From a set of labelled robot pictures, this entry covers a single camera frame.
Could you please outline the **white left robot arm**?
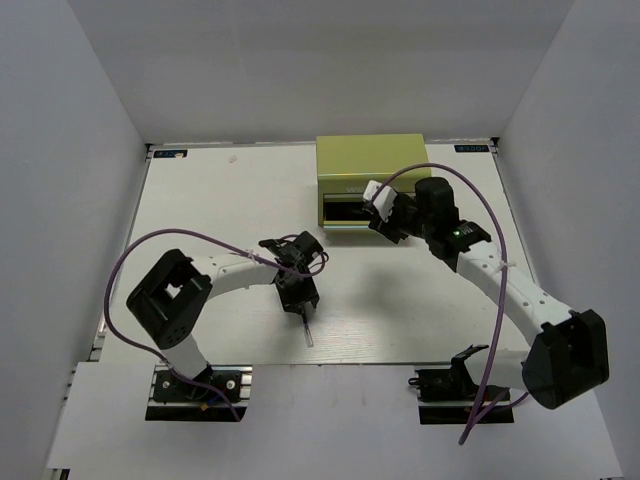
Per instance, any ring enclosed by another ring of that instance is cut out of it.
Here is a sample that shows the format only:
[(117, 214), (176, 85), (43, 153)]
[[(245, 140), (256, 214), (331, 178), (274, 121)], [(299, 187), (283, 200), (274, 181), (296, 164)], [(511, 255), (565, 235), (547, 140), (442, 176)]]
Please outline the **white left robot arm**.
[(253, 286), (273, 286), (282, 310), (305, 317), (320, 300), (312, 270), (323, 267), (328, 254), (307, 231), (292, 239), (266, 239), (258, 246), (265, 256), (233, 251), (195, 259), (179, 249), (165, 252), (129, 294), (126, 306), (151, 337), (161, 355), (178, 372), (177, 387), (199, 399), (211, 387), (210, 367), (192, 330), (207, 302)]

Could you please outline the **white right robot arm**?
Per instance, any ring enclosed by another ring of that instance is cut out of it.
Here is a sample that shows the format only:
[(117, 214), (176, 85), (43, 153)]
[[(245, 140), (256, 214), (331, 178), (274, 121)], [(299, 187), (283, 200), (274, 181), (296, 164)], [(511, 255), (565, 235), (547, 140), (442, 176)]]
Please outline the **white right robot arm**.
[(451, 360), (451, 384), (472, 399), (487, 385), (529, 393), (554, 410), (605, 383), (610, 375), (606, 326), (596, 312), (578, 312), (508, 265), (478, 224), (463, 220), (453, 189), (441, 177), (415, 185), (414, 195), (370, 181), (363, 193), (370, 229), (397, 243), (422, 239), (454, 273), (475, 285), (524, 337), (525, 351), (470, 347)]

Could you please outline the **blue refill pen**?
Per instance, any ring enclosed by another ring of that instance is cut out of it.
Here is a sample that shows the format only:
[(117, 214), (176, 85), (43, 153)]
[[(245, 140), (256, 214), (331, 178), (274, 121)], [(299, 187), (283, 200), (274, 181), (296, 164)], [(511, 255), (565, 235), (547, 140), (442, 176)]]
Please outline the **blue refill pen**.
[(306, 313), (302, 313), (301, 314), (301, 318), (302, 318), (303, 333), (304, 333), (306, 346), (308, 348), (313, 348), (314, 347), (314, 340), (313, 340), (312, 333), (311, 333), (311, 330), (310, 330), (308, 316), (307, 316)]

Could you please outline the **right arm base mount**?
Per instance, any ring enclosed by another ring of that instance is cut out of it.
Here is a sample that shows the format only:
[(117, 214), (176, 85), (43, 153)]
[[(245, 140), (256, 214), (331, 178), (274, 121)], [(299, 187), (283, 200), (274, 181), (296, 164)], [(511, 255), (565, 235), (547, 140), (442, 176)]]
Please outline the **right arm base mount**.
[[(415, 390), (421, 425), (465, 425), (475, 400), (477, 386), (454, 380), (450, 368), (423, 368), (414, 371), (408, 385)], [(504, 388), (486, 387), (481, 409), (499, 396)], [(506, 393), (496, 407), (484, 416), (481, 424), (512, 424), (514, 415), (510, 393)]]

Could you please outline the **red refill pen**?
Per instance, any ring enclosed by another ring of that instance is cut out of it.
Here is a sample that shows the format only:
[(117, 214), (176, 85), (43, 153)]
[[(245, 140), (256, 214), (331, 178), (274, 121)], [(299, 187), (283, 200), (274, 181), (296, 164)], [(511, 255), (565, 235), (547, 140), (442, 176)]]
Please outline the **red refill pen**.
[(346, 211), (346, 213), (345, 213), (345, 215), (346, 215), (348, 218), (353, 218), (353, 219), (355, 219), (355, 218), (360, 218), (360, 219), (363, 219), (363, 218), (369, 218), (369, 217), (371, 216), (371, 213), (370, 213), (368, 210), (366, 210), (366, 209), (362, 209), (362, 208), (360, 208), (360, 209), (356, 209), (356, 208), (353, 208), (353, 209), (349, 209), (349, 210), (347, 210), (347, 211)]

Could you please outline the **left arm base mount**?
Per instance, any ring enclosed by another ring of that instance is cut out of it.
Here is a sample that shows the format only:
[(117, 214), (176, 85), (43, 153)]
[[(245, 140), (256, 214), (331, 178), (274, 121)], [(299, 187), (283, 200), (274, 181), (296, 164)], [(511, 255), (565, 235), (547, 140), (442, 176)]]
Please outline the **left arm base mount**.
[(163, 422), (234, 423), (248, 408), (251, 366), (217, 366), (201, 379), (220, 390), (236, 415), (217, 392), (177, 379), (166, 366), (156, 366), (151, 381), (145, 420)]

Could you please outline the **green metal tool chest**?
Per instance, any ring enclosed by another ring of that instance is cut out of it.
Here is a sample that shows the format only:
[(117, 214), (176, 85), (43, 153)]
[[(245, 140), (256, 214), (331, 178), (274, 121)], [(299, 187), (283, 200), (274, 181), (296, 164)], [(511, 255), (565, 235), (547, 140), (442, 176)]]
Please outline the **green metal tool chest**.
[(427, 161), (420, 134), (318, 136), (318, 225), (326, 231), (366, 230), (370, 217), (353, 219), (345, 213), (364, 209), (362, 194), (368, 182), (382, 183), (399, 170)]

